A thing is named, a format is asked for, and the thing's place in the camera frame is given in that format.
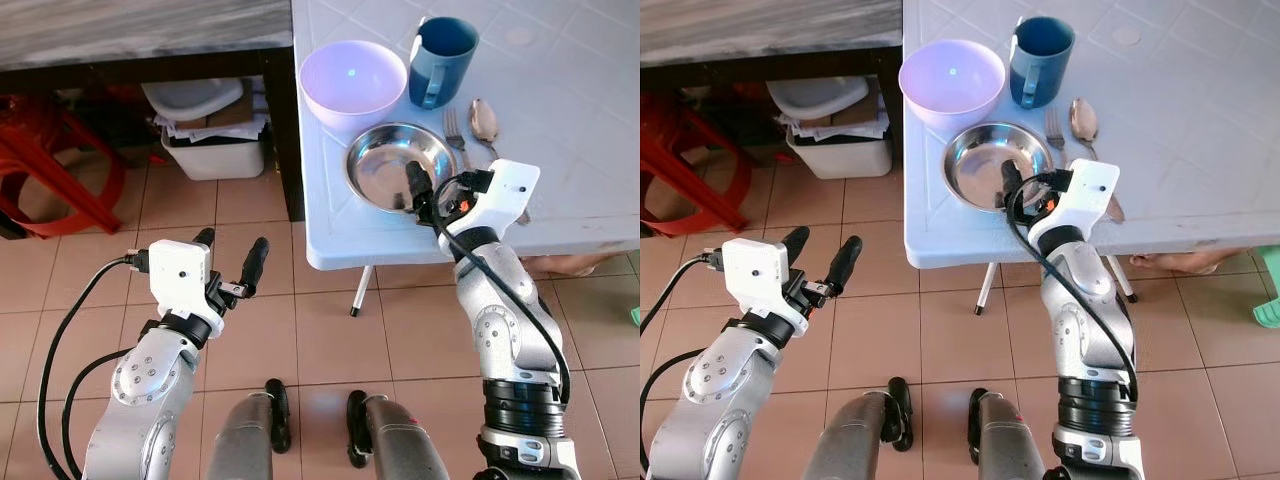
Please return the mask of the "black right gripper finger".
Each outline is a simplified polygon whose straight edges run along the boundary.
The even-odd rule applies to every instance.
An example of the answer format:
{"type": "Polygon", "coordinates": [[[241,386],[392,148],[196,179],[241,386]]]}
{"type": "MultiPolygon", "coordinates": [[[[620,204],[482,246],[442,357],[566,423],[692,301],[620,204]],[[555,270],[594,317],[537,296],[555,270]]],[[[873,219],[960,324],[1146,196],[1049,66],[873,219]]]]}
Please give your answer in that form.
{"type": "Polygon", "coordinates": [[[434,207],[434,184],[430,174],[420,161],[411,160],[404,166],[410,188],[412,211],[416,215],[429,215],[434,207]]]}
{"type": "Polygon", "coordinates": [[[1000,207],[1002,210],[1024,210],[1025,195],[1021,192],[1024,177],[1014,160],[1005,160],[1001,165],[1004,191],[1000,193],[1000,207]]]}

